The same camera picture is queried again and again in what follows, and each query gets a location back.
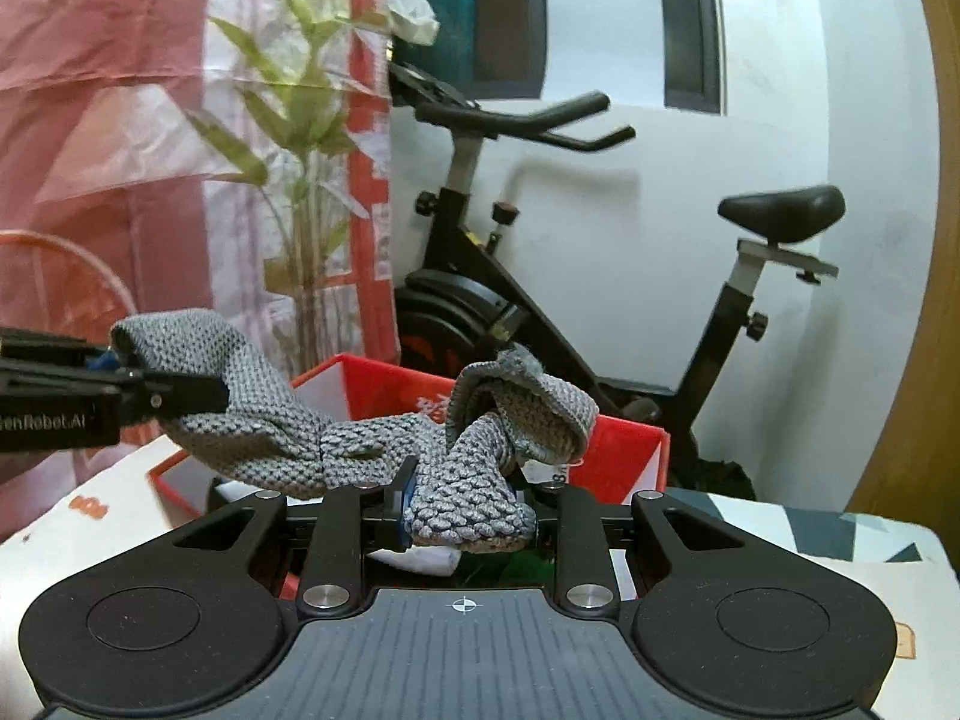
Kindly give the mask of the grey knitted cloth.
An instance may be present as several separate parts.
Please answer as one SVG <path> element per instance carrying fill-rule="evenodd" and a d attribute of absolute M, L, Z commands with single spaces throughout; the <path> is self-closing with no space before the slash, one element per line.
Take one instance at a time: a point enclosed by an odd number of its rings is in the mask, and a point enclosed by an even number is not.
<path fill-rule="evenodd" d="M 547 374 L 520 344 L 460 372 L 446 419 L 436 422 L 421 413 L 334 421 L 311 410 L 239 330 L 208 309 L 128 317 L 112 327 L 110 343 L 151 369 L 226 383 L 226 410 L 163 424 L 220 475 L 314 499 L 350 484 L 391 483 L 405 460 L 415 460 L 402 523 L 418 546 L 524 548 L 537 530 L 534 509 L 506 476 L 528 461 L 578 460 L 599 416 L 594 398 Z"/>

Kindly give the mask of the green tasselled sachet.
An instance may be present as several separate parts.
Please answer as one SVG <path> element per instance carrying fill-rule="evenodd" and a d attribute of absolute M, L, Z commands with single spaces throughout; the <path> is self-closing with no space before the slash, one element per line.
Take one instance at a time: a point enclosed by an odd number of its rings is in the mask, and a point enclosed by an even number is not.
<path fill-rule="evenodd" d="M 553 559 L 527 548 L 514 553 L 464 553 L 452 574 L 459 589 L 527 589 L 551 587 L 555 578 Z"/>

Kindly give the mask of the black exercise bike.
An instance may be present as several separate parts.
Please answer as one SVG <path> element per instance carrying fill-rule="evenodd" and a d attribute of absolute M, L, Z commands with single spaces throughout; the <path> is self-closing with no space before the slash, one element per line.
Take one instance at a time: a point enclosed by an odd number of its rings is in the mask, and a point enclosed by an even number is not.
<path fill-rule="evenodd" d="M 737 73 L 713 114 L 643 85 L 603 55 L 490 96 L 394 68 L 402 355 L 455 371 L 508 330 L 608 415 L 649 398 L 683 486 L 726 491 L 732 460 L 765 499 L 839 504 L 809 376 L 838 298 L 827 82 Z"/>

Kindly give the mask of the red strawberry cardboard box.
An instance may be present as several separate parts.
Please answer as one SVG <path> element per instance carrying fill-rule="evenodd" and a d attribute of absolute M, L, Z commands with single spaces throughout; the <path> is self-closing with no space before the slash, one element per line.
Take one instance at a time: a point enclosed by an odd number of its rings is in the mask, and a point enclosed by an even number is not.
<path fill-rule="evenodd" d="M 335 419 L 421 413 L 438 424 L 446 421 L 452 387 L 451 379 L 353 355 L 336 355 L 293 380 L 304 405 Z M 659 427 L 601 416 L 584 457 L 569 473 L 569 483 L 589 489 L 602 504 L 623 504 L 640 489 L 660 491 L 669 466 L 669 444 Z M 151 468 L 148 477 L 164 502 L 192 517 L 252 493 L 244 484 L 218 483 L 213 470 L 182 450 Z M 372 559 L 368 567 L 405 580 L 449 578 L 398 571 Z"/>

